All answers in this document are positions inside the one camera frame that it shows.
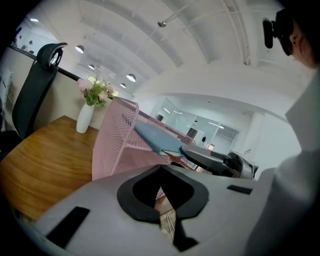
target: white ceiling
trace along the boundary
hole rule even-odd
[[[105,67],[103,79],[113,73],[109,80],[133,94],[165,71],[221,60],[302,84],[310,72],[278,42],[264,45],[262,19],[274,20],[279,10],[272,0],[45,0],[33,14],[68,43],[77,64]],[[168,18],[165,28],[157,25]],[[79,44],[84,54],[75,50]]]

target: table top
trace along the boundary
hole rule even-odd
[[[92,153],[98,130],[76,131],[77,122],[62,116],[35,131],[0,162],[0,186],[8,202],[38,219],[50,207],[92,181]],[[172,210],[164,196],[155,202]]]

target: pink metal basket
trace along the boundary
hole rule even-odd
[[[134,130],[137,119],[158,126],[184,144],[195,143],[192,138],[139,111],[136,102],[114,97],[93,147],[93,180],[140,167],[171,163],[170,157],[155,153],[137,134]]]

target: white vase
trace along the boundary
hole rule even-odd
[[[89,106],[87,103],[83,105],[78,116],[78,121],[76,122],[76,131],[78,133],[84,134],[87,131],[94,109],[95,105]]]

